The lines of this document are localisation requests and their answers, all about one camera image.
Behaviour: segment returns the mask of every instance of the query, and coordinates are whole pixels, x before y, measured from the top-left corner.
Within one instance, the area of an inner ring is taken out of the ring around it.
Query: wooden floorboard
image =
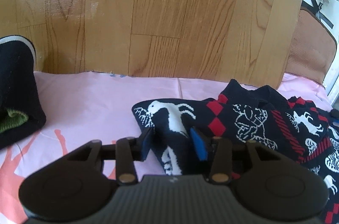
[[[95,70],[278,87],[301,0],[0,0],[36,70]]]

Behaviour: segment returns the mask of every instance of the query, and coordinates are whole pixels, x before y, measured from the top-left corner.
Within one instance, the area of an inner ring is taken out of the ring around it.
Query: green sock lining
[[[23,112],[6,108],[7,114],[0,119],[0,133],[18,127],[28,121],[28,115]]]

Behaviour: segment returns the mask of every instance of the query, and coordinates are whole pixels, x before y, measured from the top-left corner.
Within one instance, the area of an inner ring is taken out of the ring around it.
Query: pink fabric
[[[131,107],[158,98],[201,100],[217,98],[227,83],[201,79],[131,78],[87,72],[77,75],[35,73],[47,122],[41,131],[0,152],[0,223],[20,224],[26,216],[18,201],[18,188],[25,177],[92,139],[103,144],[119,138],[137,137],[139,127]],[[253,90],[255,87],[243,85]],[[325,90],[305,78],[285,74],[278,91],[286,98],[301,96],[325,110],[331,106]],[[139,179],[164,171],[150,152],[136,162]],[[115,178],[115,162],[105,162],[104,174]]]

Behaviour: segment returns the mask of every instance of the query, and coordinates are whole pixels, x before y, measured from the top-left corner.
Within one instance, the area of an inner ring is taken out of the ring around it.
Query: brown mat
[[[306,8],[301,8],[290,45],[285,72],[322,84],[337,50],[328,29]]]

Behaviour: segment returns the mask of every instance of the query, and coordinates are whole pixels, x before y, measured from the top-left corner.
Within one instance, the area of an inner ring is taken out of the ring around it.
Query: orange pattern on fabric
[[[111,174],[108,176],[108,179],[113,179],[113,180],[115,180],[115,166],[114,166],[114,168],[113,168]]]
[[[0,213],[16,224],[23,223],[27,219],[27,216],[23,211],[18,197],[19,187],[24,177],[14,172],[39,133],[40,132],[36,132],[33,134],[28,144],[23,147],[22,154],[19,153],[16,155],[13,160],[11,159],[13,146],[8,147],[5,160],[0,167]],[[66,155],[68,152],[65,137],[61,135],[61,131],[58,129],[56,129],[54,133],[60,142],[62,155]]]

